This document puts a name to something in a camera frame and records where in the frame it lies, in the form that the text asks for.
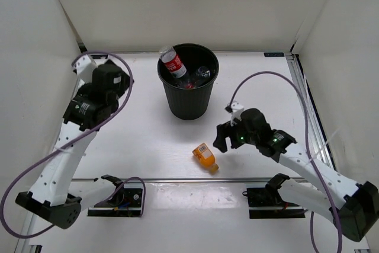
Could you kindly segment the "orange juice bottle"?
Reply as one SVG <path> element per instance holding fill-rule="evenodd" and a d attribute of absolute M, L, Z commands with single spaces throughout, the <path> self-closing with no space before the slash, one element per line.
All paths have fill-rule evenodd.
<path fill-rule="evenodd" d="M 205 143 L 202 143 L 199 146 L 197 146 L 192 151 L 192 154 L 194 155 L 198 163 L 210 174 L 215 174 L 219 170 L 219 166 L 216 164 L 214 154 L 211 152 L 211 150 Z"/>

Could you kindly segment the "red label water bottle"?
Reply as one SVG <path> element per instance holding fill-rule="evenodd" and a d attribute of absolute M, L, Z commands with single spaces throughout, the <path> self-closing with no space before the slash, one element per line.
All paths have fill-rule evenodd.
<path fill-rule="evenodd" d="M 159 50 L 159 57 L 173 79 L 180 78 L 190 80 L 190 74 L 173 46 L 162 47 Z"/>

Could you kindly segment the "black plastic waste bin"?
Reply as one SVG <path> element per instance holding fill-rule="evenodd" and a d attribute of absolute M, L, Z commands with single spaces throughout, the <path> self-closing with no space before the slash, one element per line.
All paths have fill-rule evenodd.
<path fill-rule="evenodd" d="M 169 108 L 179 119 L 195 120 L 206 112 L 218 74 L 216 55 L 202 45 L 185 43 L 159 50 L 158 76 Z"/>

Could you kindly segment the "clear bottle colourful label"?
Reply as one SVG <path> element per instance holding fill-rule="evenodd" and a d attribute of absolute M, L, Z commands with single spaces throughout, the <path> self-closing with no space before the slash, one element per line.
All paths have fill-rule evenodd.
<path fill-rule="evenodd" d="M 173 86 L 182 89 L 191 89 L 192 85 L 189 79 L 174 79 Z"/>

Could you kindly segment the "clear unlabelled plastic bottle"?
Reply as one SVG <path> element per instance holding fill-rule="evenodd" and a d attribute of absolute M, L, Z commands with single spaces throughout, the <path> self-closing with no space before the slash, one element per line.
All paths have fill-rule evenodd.
<path fill-rule="evenodd" d="M 190 82 L 194 87 L 200 87 L 211 79 L 211 71 L 206 66 L 200 66 L 191 75 Z"/>

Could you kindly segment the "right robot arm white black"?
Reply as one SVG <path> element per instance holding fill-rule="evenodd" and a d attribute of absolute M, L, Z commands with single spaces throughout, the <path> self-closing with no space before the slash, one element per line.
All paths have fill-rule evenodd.
<path fill-rule="evenodd" d="M 306 207 L 341 227 L 342 235 L 359 242 L 378 221 L 378 188 L 369 181 L 360 184 L 343 176 L 320 160 L 311 161 L 294 137 L 272 129 L 256 108 L 245 110 L 240 104 L 226 107 L 231 119 L 217 125 L 213 143 L 219 151 L 253 145 L 261 155 L 271 158 L 305 178 L 303 186 L 289 176 L 277 174 L 266 184 L 266 199 L 278 206 L 283 201 Z"/>

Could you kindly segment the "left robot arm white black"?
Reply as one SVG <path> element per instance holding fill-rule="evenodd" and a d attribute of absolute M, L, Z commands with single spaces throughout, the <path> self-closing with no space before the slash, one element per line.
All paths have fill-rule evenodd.
<path fill-rule="evenodd" d="M 61 229 L 73 225 L 81 211 L 102 201 L 117 206 L 124 199 L 121 181 L 104 175 L 91 185 L 74 187 L 74 173 L 99 129 L 120 110 L 119 99 L 129 89 L 130 77 L 111 59 L 97 65 L 81 56 L 73 71 L 84 84 L 71 99 L 64 115 L 55 154 L 37 181 L 15 202 Z"/>

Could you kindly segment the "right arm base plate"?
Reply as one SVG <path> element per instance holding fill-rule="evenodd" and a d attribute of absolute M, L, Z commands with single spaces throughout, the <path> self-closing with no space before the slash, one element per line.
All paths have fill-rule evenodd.
<path fill-rule="evenodd" d="M 301 219 L 308 212 L 294 203 L 274 199 L 266 188 L 247 188 L 242 195 L 247 198 L 250 219 Z"/>

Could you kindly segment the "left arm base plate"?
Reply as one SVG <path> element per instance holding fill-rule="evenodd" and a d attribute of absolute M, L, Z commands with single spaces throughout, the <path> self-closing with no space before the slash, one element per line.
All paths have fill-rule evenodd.
<path fill-rule="evenodd" d="M 111 200 L 87 210 L 88 217 L 141 217 L 144 209 L 145 186 L 140 181 L 125 183 Z"/>

